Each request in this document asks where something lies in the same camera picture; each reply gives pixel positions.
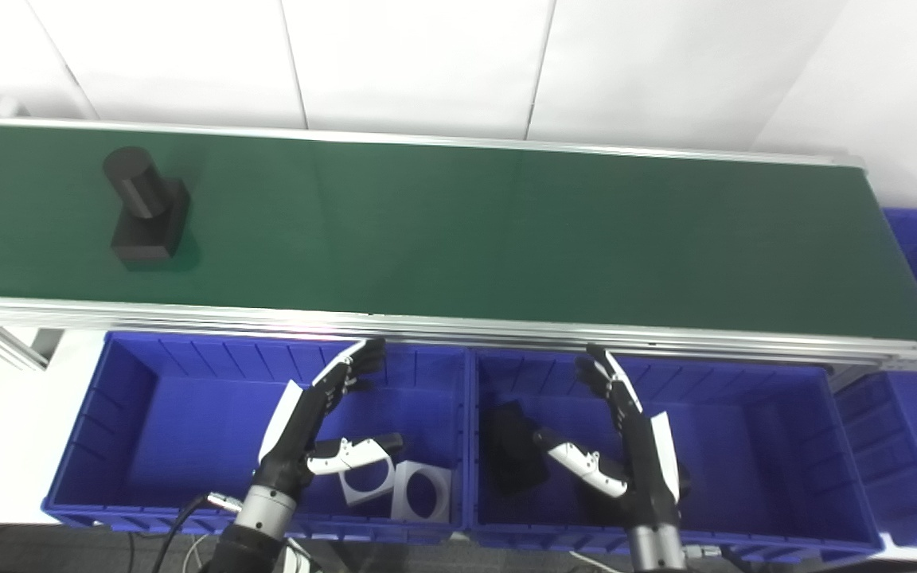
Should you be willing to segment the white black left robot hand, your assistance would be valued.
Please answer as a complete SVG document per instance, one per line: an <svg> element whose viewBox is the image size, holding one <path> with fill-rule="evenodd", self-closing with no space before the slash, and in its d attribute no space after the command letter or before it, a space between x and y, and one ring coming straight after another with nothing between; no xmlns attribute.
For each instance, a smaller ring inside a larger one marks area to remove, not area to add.
<svg viewBox="0 0 917 573"><path fill-rule="evenodd" d="M371 388L364 376L380 369L384 356L383 338L359 340L329 361L309 387L288 385L268 425L272 429L283 421L283 429L263 439L251 485L298 503L315 476L346 472L400 453L404 438L397 432L357 442L318 439L325 418L345 396Z"/></svg>

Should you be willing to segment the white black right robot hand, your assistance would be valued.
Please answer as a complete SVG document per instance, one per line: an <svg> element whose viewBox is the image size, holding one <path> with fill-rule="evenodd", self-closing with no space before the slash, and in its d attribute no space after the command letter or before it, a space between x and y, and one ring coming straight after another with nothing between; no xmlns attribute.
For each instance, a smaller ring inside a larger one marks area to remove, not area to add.
<svg viewBox="0 0 917 573"><path fill-rule="evenodd" d="M575 366L576 378L607 404L621 440L622 463L545 427L534 432L533 442L575 478L615 501L627 531L680 528L683 465L667 414L646 414L633 381L607 348L591 342Z"/></svg>

